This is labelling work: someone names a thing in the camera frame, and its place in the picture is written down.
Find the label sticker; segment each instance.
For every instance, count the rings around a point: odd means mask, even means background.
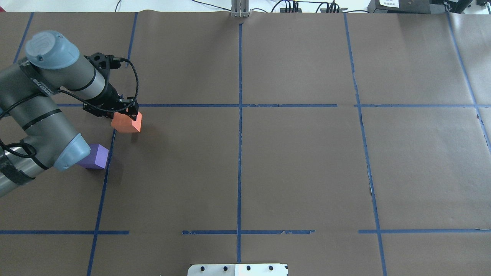
[[[398,8],[399,0],[380,0],[380,5],[391,8]]]

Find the orange block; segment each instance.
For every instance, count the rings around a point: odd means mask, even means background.
[[[127,115],[114,113],[111,126],[121,133],[135,133],[141,130],[141,113],[138,112],[136,121],[131,120]]]

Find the gray metal bracket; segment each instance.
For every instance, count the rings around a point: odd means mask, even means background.
[[[249,0],[232,0],[232,17],[249,17]]]

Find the purple cube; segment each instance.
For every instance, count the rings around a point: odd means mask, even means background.
[[[80,160],[77,165],[84,168],[104,169],[108,160],[109,150],[99,144],[89,144],[90,154]]]

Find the robotic arm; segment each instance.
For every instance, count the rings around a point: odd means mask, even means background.
[[[128,62],[136,77],[134,97],[124,99],[108,82],[109,71]],[[26,57],[0,71],[0,119],[11,115],[27,137],[5,145],[0,140],[0,197],[55,167],[66,170],[90,154],[90,147],[51,96],[65,93],[95,116],[114,112],[138,115],[138,77],[133,64],[95,53],[89,57],[56,31],[43,31],[26,43]]]

